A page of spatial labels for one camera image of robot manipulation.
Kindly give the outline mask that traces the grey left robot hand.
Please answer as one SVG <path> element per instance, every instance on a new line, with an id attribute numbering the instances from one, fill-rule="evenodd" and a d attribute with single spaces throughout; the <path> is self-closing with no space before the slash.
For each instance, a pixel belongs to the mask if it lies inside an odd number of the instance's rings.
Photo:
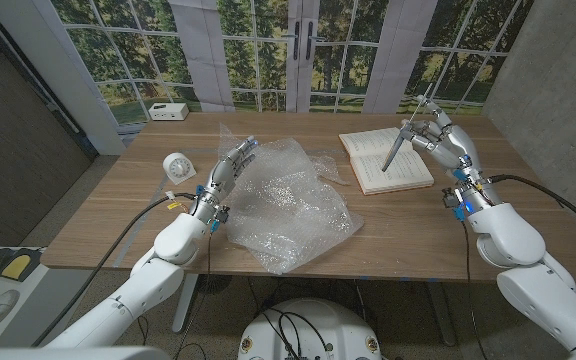
<path id="1" fill-rule="evenodd" d="M 258 141 L 253 136 L 249 136 L 241 144 L 229 150 L 211 170 L 205 190 L 215 199 L 217 204 L 231 193 L 236 185 L 236 179 L 255 159 L 252 150 L 257 145 Z"/>

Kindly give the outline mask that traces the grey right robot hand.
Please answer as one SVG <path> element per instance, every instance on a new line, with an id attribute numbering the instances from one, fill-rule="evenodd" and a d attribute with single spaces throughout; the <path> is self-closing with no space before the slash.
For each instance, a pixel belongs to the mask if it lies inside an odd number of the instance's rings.
<path id="1" fill-rule="evenodd" d="M 461 180 L 461 176 L 454 174 L 459 169 L 474 181 L 482 180 L 483 169 L 472 139 L 433 101 L 424 95 L 418 95 L 416 100 L 435 120 L 406 119 L 400 136 L 430 154 L 450 176 Z"/>

